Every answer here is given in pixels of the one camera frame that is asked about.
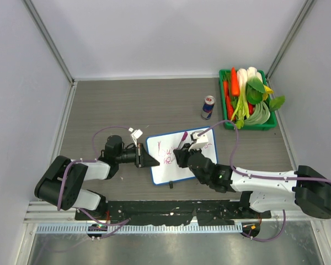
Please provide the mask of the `magenta capped marker pen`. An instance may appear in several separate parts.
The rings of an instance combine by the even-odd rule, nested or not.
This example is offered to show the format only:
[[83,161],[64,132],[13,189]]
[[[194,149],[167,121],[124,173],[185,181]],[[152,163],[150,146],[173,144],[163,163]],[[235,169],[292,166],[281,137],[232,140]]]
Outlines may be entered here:
[[181,149],[181,147],[182,147],[184,141],[186,140],[187,136],[188,136],[188,132],[185,131],[185,132],[183,133],[182,137],[181,137],[181,140],[180,140],[180,143],[179,143],[177,149]]

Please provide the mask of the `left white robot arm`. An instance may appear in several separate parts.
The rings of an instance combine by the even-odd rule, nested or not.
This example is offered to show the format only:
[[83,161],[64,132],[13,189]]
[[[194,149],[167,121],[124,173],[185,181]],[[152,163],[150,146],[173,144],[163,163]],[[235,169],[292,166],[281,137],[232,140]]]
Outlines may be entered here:
[[83,190],[83,182],[111,179],[123,163],[133,163],[137,168],[160,165],[142,143],[125,146],[121,136],[112,135],[107,138],[97,159],[71,160],[57,156],[38,181],[34,195],[60,210],[83,208],[92,219],[101,220],[106,215],[105,198],[96,192]]

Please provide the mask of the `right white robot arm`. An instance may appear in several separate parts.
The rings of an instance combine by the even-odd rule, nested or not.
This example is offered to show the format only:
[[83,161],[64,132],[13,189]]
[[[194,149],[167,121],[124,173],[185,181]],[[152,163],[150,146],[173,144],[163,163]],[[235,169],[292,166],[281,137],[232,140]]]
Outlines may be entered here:
[[244,218],[265,211],[301,210],[313,218],[331,219],[331,182],[309,166],[260,172],[215,164],[190,144],[173,153],[177,165],[188,168],[201,184],[219,193],[240,192],[238,211]]

